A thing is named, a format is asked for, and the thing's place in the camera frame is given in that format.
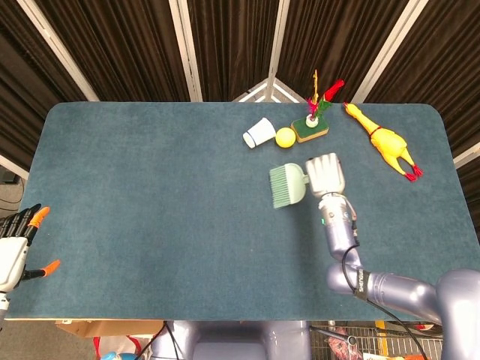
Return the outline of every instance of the curtain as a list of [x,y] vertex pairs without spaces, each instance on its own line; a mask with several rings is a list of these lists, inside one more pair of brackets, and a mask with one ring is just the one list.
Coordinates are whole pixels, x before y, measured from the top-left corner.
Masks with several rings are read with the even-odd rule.
[[336,79],[345,86],[334,101],[350,101],[377,57],[407,0],[291,1],[277,77],[303,98]]
[[29,170],[50,108],[85,97],[15,0],[0,29],[0,154]]
[[269,76],[278,0],[188,0],[204,101],[231,101]]
[[426,103],[454,156],[480,141],[480,1],[429,1],[367,102]]
[[100,100],[190,100],[168,1],[37,3]]
[[480,244],[480,157],[458,169],[458,178]]

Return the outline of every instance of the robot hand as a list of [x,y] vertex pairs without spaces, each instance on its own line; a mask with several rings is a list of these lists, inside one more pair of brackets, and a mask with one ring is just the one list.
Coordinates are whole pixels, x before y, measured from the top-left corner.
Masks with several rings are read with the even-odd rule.
[[48,207],[41,210],[40,207],[37,204],[0,219],[0,325],[9,305],[7,294],[18,287],[20,281],[49,276],[60,265],[60,260],[55,260],[45,268],[25,270],[32,240],[50,211]]

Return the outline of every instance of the table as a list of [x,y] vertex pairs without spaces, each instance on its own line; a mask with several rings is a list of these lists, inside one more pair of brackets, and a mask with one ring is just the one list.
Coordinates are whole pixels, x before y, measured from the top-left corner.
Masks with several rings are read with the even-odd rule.
[[478,268],[480,250],[442,119],[424,104],[361,104],[403,136],[424,177],[409,183],[340,104],[326,136],[249,149],[263,116],[278,129],[306,104],[62,103],[50,110],[22,207],[51,207],[28,268],[51,277],[12,293],[16,319],[374,320],[326,288],[318,202],[274,210],[269,170],[336,152],[358,213],[366,269],[434,284]]

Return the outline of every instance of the yellow ball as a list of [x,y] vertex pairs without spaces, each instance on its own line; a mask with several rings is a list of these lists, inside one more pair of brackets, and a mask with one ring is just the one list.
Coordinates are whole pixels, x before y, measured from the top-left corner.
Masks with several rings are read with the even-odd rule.
[[293,144],[295,144],[295,139],[295,131],[289,127],[282,127],[277,131],[277,135],[275,136],[275,141],[281,148],[289,148],[290,146],[293,146]]

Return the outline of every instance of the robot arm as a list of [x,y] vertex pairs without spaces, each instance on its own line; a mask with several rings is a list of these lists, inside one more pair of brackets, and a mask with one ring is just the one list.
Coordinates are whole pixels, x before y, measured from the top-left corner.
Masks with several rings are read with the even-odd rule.
[[[306,167],[310,189],[320,199],[319,210],[328,249],[337,260],[328,268],[328,288],[441,324],[444,329],[442,360],[480,359],[477,345],[480,339],[480,272],[450,271],[433,286],[410,277],[365,271],[358,252],[352,248],[358,245],[356,218],[350,219],[349,203],[342,195],[345,182],[337,155],[311,158]],[[342,267],[347,251],[346,276],[355,287],[355,293]]]
[[40,207],[37,204],[0,219],[0,325],[10,304],[7,294],[18,287],[20,281],[51,275],[60,265],[60,260],[56,260],[46,268],[25,270],[30,245],[50,210],[46,207],[38,211]]

